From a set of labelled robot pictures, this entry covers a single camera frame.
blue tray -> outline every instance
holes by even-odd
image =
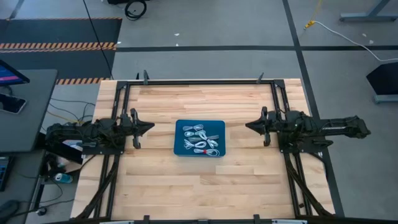
[[[209,156],[207,154],[195,153],[192,147],[190,149],[186,149],[184,147],[184,139],[188,139],[184,136],[184,130],[182,129],[184,126],[195,126],[198,124],[203,125],[203,129],[206,131],[206,136],[219,135],[219,139],[215,140],[218,143],[218,146],[215,149],[219,150],[219,156]],[[207,144],[203,149],[211,149],[211,147]],[[180,119],[175,123],[175,140],[174,140],[174,154],[178,156],[193,156],[193,157],[222,157],[225,156],[225,123],[224,121],[202,121],[202,120],[183,120]]]

monitor screen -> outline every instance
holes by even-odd
[[[19,78],[6,67],[0,65],[0,84],[12,85],[21,82],[23,82],[23,79]]]

smartphone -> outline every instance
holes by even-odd
[[[0,111],[19,114],[26,103],[24,99],[0,93]]]

wooden tabletop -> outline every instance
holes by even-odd
[[[290,109],[308,113],[300,79],[285,79]],[[102,81],[94,119],[109,118],[116,81]],[[264,136],[245,127],[274,110],[270,85],[132,86],[128,108],[155,126],[133,149],[127,138],[121,156],[112,220],[293,218],[283,155],[276,135],[269,147]],[[220,119],[226,123],[226,155],[222,158],[178,157],[173,153],[178,119]],[[334,213],[323,164],[302,154],[308,188]],[[71,217],[77,216],[98,188],[103,156],[96,156],[80,174]],[[297,187],[299,201],[302,202]],[[101,213],[106,210],[107,192]]]

gray floor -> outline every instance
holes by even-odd
[[[93,17],[124,17],[123,10],[100,0],[86,0]],[[11,14],[16,0],[0,0],[0,18]],[[367,11],[377,0],[324,0],[316,20],[349,38],[374,45],[398,45],[398,21],[342,23],[341,12]],[[352,45],[315,25],[303,27],[316,0],[289,0],[301,45]],[[25,0],[17,18],[86,17],[81,0]],[[398,13],[398,1],[383,12]],[[293,45],[282,1],[278,0],[151,0],[139,21],[123,20],[118,47],[201,45]],[[398,51],[375,52],[381,58],[398,57]],[[372,135],[363,140],[331,138],[331,160],[347,217],[398,219],[398,104],[373,103],[366,75],[381,63],[365,51],[304,52],[308,74],[321,118],[357,114]],[[135,78],[146,69],[151,78],[301,78],[293,51],[118,52],[113,67],[117,79]],[[95,102],[98,85],[56,86],[53,97]],[[58,103],[81,116],[83,104]],[[58,114],[69,114],[57,111]],[[63,123],[46,116],[44,127]],[[63,185],[64,196],[73,198],[73,185]],[[56,186],[45,189],[45,198],[59,194]],[[29,215],[27,223],[66,220],[71,204],[49,209],[48,215]]]

